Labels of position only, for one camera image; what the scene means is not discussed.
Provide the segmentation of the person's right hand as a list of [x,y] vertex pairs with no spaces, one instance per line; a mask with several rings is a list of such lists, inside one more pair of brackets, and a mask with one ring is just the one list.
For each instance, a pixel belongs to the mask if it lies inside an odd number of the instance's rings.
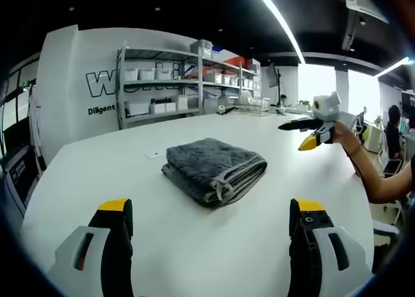
[[341,121],[334,122],[333,142],[340,144],[347,155],[352,157],[361,149],[361,142],[352,129]]

